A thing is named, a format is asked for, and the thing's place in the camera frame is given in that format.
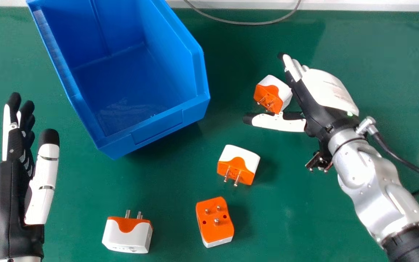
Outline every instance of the robotic hand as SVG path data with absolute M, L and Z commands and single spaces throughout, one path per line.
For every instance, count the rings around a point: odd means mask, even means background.
M 289 86 L 265 84 L 255 99 L 265 108 L 285 108 L 287 93 L 294 96 L 301 113 L 275 111 L 246 114 L 243 121 L 280 131 L 304 131 L 319 140 L 319 151 L 306 168 L 327 172 L 336 167 L 341 189 L 354 202 L 355 211 L 369 234 L 390 261 L 419 261 L 419 204 L 399 181 L 396 167 L 368 144 L 366 134 L 397 161 L 419 173 L 384 142 L 373 118 L 359 121 L 359 110 L 342 82 L 330 73 L 310 69 L 281 53 Z
M 44 224 L 53 200 L 58 172 L 59 135 L 46 129 L 40 134 L 34 163 L 30 147 L 34 105 L 19 109 L 20 95 L 13 93 L 4 106 L 2 162 L 0 163 L 0 262 L 40 262 Z

